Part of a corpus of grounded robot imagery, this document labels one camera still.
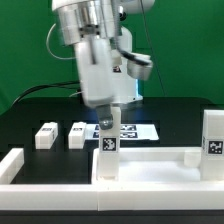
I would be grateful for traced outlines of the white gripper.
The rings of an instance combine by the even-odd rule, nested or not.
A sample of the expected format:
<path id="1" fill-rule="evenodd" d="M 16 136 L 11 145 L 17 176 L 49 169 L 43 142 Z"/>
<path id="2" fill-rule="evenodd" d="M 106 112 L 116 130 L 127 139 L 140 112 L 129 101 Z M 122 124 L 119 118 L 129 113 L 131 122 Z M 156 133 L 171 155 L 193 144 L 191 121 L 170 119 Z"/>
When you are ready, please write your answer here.
<path id="1" fill-rule="evenodd" d="M 107 104 L 114 100 L 115 81 L 109 40 L 87 35 L 74 49 L 84 102 L 88 107 L 97 107 L 100 128 L 111 129 L 113 116 Z"/>

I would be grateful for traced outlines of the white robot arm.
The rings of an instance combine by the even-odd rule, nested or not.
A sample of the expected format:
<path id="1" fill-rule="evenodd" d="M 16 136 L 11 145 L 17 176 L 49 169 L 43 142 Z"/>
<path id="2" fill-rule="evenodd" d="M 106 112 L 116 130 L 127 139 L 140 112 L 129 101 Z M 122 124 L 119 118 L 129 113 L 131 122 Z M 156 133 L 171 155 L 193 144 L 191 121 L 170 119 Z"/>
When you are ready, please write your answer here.
<path id="1" fill-rule="evenodd" d="M 100 128 L 113 127 L 116 96 L 113 68 L 127 59 L 127 74 L 146 80 L 153 62 L 148 55 L 121 46 L 120 17 L 149 10 L 155 0 L 52 0 L 63 42 L 75 51 L 84 103 L 96 110 Z"/>

